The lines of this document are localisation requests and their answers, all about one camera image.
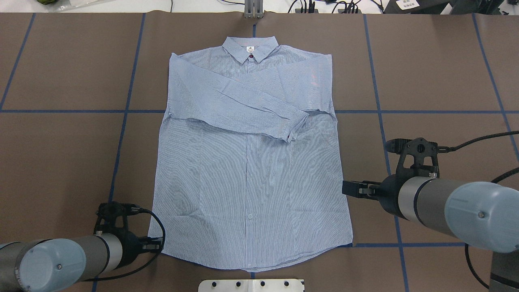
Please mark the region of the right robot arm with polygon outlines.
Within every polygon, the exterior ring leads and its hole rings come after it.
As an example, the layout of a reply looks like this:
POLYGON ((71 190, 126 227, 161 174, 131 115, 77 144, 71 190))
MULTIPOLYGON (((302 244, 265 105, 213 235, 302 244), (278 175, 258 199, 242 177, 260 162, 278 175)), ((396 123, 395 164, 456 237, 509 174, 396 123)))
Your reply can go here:
POLYGON ((343 181, 343 194, 378 201, 385 212, 492 251, 490 292, 517 292, 519 194, 493 182, 432 177, 343 181))

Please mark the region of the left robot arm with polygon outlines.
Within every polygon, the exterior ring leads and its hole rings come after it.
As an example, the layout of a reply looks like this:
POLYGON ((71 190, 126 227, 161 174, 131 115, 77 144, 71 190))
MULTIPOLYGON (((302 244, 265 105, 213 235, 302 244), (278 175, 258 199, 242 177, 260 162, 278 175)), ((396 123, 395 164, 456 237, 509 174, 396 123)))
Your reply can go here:
POLYGON ((162 237, 97 232, 76 238, 1 244, 2 292, 58 292, 159 253, 162 237))

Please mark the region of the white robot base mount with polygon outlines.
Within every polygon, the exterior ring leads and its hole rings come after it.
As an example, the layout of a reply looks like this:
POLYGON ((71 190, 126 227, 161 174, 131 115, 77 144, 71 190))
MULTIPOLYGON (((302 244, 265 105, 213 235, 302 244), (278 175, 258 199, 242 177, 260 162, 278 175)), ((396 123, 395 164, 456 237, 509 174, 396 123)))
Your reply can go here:
POLYGON ((199 292, 305 292, 303 279, 219 279, 204 280, 199 292))

